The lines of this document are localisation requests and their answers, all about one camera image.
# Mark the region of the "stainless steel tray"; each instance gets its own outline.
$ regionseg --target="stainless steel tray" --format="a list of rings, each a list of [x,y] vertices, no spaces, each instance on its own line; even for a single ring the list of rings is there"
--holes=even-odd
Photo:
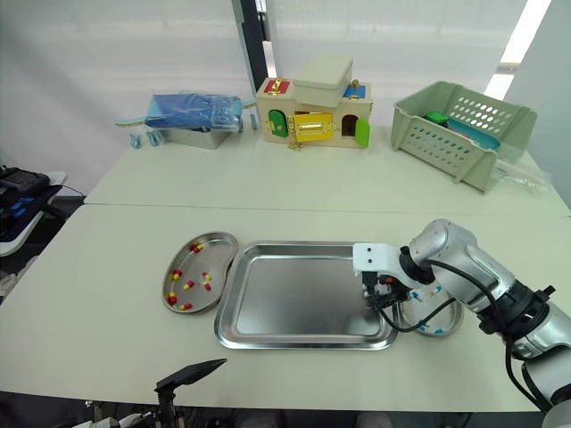
[[[368,308],[352,244],[327,242],[248,245],[230,270],[214,329],[238,349],[381,350],[397,334]]]
[[[162,302],[178,314],[194,314],[214,306],[222,295],[228,266],[237,251],[238,242],[229,233],[209,232],[197,236],[170,262],[162,283]],[[174,271],[180,273],[178,279],[173,278]],[[192,286],[185,286],[191,281]],[[170,293],[176,297],[174,304],[168,302]],[[179,308],[185,304],[192,306]]]

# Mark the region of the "green container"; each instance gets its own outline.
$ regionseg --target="green container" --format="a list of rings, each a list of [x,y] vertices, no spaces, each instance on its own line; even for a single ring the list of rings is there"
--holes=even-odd
[[[469,138],[422,117],[441,111],[449,118],[500,142],[497,150],[483,149]],[[487,192],[494,184],[498,158],[517,162],[534,129],[537,113],[528,107],[496,100],[462,85],[437,82],[394,105],[393,149],[426,161],[454,177]]]

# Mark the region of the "robotic arm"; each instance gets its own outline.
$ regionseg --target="robotic arm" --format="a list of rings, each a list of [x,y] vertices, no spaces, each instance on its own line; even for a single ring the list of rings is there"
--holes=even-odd
[[[571,422],[571,318],[549,301],[552,286],[532,292],[478,248],[472,233],[445,219],[430,223],[400,251],[382,243],[356,243],[353,269],[380,308],[437,282],[477,315],[485,333],[498,333],[505,341],[510,379],[540,410],[550,411],[544,426],[548,419],[558,419],[555,426]],[[523,360],[531,395],[511,373],[512,356]]]

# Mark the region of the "red square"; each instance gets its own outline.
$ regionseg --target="red square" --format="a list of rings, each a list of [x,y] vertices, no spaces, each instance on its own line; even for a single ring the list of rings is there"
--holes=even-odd
[[[268,82],[268,85],[264,89],[264,94],[268,94],[271,91],[271,87],[274,86],[275,82],[276,82],[276,80],[274,78]],[[288,80],[282,80],[282,83],[279,86],[279,89],[277,90],[277,92],[279,94],[285,94],[287,92],[288,87],[289,87],[289,81]]]

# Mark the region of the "rectangular metal tray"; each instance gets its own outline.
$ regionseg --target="rectangular metal tray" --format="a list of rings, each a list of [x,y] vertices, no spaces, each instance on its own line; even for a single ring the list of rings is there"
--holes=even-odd
[[[249,244],[231,268],[214,329],[235,349],[381,350],[397,335],[363,298],[352,243],[328,242]]]

